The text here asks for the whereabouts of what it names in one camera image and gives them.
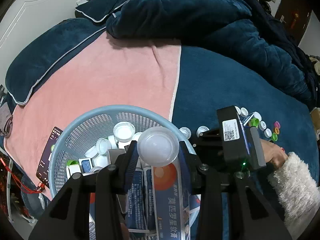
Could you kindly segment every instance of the dark blue pillow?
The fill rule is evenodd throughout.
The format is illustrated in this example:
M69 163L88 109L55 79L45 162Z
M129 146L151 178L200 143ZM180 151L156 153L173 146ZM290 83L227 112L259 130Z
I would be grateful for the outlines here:
M63 21L26 46L9 66L5 85L18 105L25 105L32 92L54 71L94 41L104 27L85 18Z
M128 0L90 0L78 5L75 10L95 23L102 22L113 10Z

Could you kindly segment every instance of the bed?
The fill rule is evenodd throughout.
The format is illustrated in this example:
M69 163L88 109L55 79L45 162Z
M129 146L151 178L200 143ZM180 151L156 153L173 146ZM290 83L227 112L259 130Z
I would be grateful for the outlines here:
M309 111L319 85L254 0L92 0L74 18L76 1L16 0L0 22L1 82L7 73L13 112L4 148L35 185L52 128L111 104L147 108L193 134L217 127L219 108L258 111L269 128L281 123L276 143L297 153L318 181ZM253 177L283 216L270 172Z

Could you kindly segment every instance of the red cable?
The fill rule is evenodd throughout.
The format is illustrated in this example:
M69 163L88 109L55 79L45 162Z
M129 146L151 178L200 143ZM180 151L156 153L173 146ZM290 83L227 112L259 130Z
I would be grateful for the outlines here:
M18 179L18 177L12 173L12 171L9 169L9 167L7 166L7 164L5 164L5 162L4 162L4 160L3 160L2 158L0 158L0 161L1 161L2 164L4 165L5 169L6 169L8 172L10 172L10 174L11 174L14 182L17 184L17 186L19 187L19 189L20 189L22 192L24 192L24 193L26 193L26 194L39 194L39 193L41 193L41 192L44 190L44 184L41 184L41 185L40 185L40 190L32 190L32 189L26 187L25 185L23 185L23 184L21 183L21 181Z

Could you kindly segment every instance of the fluffy white sleeve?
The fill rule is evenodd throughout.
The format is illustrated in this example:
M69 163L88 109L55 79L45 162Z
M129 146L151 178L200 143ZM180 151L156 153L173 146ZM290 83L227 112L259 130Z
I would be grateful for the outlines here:
M294 153L284 165L270 174L269 183L276 190L284 208L284 223L292 239L297 239L313 219L320 206L320 191L308 165Z

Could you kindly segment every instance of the blue laundry basket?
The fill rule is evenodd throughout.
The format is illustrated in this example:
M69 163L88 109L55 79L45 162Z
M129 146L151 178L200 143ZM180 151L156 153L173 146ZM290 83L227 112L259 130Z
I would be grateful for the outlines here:
M122 121L132 123L136 132L143 132L154 126L166 127L177 136L179 141L186 143L190 153L196 154L180 130L159 114L137 106L99 107L75 119L60 135L49 164L49 185L52 198L67 181L67 161L84 157L86 151L94 146L99 138L113 135L113 127ZM190 226L197 215L198 212L190 215ZM95 238L94 224L90 224L90 237Z

